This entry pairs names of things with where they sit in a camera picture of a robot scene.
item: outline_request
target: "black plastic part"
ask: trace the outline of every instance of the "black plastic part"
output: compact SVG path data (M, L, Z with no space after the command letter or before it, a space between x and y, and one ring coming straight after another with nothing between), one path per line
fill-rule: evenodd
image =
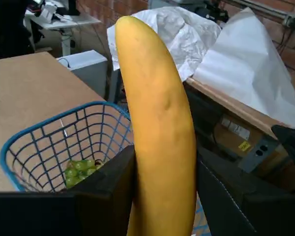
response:
M295 195L199 153L197 191L213 236L295 235Z
M77 9L75 0L68 0L68 8L66 7L58 7L56 9L56 13L63 16L63 15L69 15L69 16L78 16L80 15L80 12Z
M0 193L0 235L126 236L134 173L128 146L69 190Z
M295 163L295 129L274 125L271 130Z

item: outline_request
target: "table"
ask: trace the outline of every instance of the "table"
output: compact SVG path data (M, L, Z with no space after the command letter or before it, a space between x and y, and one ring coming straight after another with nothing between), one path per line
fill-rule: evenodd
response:
M30 32L32 32L30 25L31 20L46 30L59 30L61 32L62 55L67 56L70 55L70 41L72 39L71 28L97 24L101 21L85 13L81 13L79 16L64 15L63 17L64 18L61 18L60 21L52 20L51 23L45 23L41 18L36 17L34 13L26 10L24 24ZM30 38L30 41L33 48L35 49L33 37Z
M15 133L61 112L103 100L50 54L0 60L0 149ZM0 167L0 191L14 190Z
M273 125L279 124L289 127L287 124L272 119L271 117L237 101L234 98L229 97L228 95L208 85L204 85L193 78L188 78L187 83L274 139L277 138L271 130ZM295 76L292 76L292 84L295 89Z
M118 100L118 92L120 91L121 86L121 74L120 70L116 70L112 72L111 75L111 84L110 84L110 92L108 100L111 102L117 102ZM258 143L254 146L254 148L248 152L248 154L243 158L238 166L245 170L246 172L251 172L254 170L254 167L262 163L268 156L272 155L275 149L279 146L279 142L277 141L276 136L273 134L271 128L275 124L279 124L282 126L289 127L287 124L279 122L275 119L270 118L267 115L256 111L255 109L229 97L228 95L210 87L200 83L193 78L188 78L185 83L188 83L190 86L204 94L205 96L212 99L214 102L218 103L222 107L226 108L231 113L237 115L247 123L261 130L261 138ZM295 75L292 76L292 84L295 88ZM256 158L256 151L261 147L266 146L268 148L267 152L258 158ZM284 153L280 158L285 160Z

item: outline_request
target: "basket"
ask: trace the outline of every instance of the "basket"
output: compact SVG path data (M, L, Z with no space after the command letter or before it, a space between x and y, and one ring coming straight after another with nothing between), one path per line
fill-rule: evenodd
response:
M132 144L130 116L109 102L91 102L11 137L0 152L3 171L20 191L65 188L70 160L103 163Z

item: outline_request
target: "white paper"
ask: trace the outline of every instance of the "white paper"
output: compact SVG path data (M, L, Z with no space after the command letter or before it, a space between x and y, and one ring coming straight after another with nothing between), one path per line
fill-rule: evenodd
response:
M221 31L215 22L181 7L150 9L133 16L148 24L160 36L174 59L182 81L194 74ZM117 70L115 25L107 29L107 36L113 67Z
M193 78L295 128L291 77L249 8L225 24Z

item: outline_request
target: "green grape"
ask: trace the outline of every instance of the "green grape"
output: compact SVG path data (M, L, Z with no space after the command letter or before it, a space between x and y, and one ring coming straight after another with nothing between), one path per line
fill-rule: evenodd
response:
M71 188L73 187L76 183L77 183L77 178L73 177L73 178L67 178L65 181L65 185L67 186L67 188Z
M78 170L78 171L84 171L88 168L88 166L86 165L85 162L83 161L77 161L74 165L74 167Z
M96 169L90 168L87 171L87 175L90 176L91 174L93 174L96 171Z
M77 174L78 172L75 169L70 168L65 170L65 176L67 178L75 177Z
M87 166L88 166L88 168L95 166L95 161L94 160L87 160Z
M79 179L82 181L82 180L84 180L84 179L86 179L87 178L87 176L79 176Z

